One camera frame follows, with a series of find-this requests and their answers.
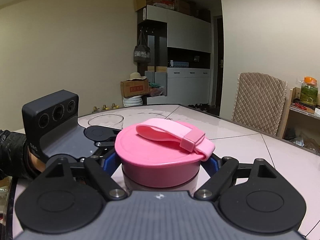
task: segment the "orange lid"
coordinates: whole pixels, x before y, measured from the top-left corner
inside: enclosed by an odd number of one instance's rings
[[[304,77],[304,82],[308,84],[312,84],[314,86],[317,85],[317,80],[313,77]]]

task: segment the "stack of white plates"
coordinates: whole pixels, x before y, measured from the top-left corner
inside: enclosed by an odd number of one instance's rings
[[[142,106],[142,96],[136,96],[132,98],[124,98],[123,105],[127,106]]]

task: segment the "quilted chair cover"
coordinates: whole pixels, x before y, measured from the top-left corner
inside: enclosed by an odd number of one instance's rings
[[[287,82],[267,74],[241,73],[232,120],[276,135],[287,86]]]

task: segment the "green pickled vegetables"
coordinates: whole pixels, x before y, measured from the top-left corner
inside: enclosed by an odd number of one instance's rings
[[[305,84],[301,86],[300,101],[302,103],[315,106],[318,98],[318,87]]]

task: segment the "straw hat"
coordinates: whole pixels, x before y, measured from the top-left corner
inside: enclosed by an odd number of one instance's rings
[[[140,75],[140,73],[138,73],[138,72],[133,72],[133,73],[131,73],[130,74],[130,78],[129,79],[127,79],[127,80],[134,80],[134,79],[146,79],[147,77],[145,77],[145,76],[141,76]]]

